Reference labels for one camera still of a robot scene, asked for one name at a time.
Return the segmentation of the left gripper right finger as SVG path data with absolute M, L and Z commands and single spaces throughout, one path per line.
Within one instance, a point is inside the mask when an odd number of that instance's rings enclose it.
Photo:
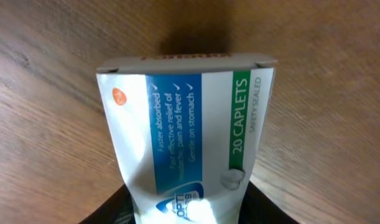
M 239 224 L 299 224 L 281 210 L 252 182 L 248 183 L 241 204 Z

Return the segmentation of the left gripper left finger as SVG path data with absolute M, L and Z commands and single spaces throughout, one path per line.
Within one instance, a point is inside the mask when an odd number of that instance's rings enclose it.
M 79 224 L 135 224 L 131 194 L 126 185 Z

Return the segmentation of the white Panadol medicine box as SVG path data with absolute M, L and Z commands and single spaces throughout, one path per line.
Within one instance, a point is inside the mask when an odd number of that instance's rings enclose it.
M 263 54 L 112 59 L 96 71 L 137 223 L 237 223 L 272 84 Z

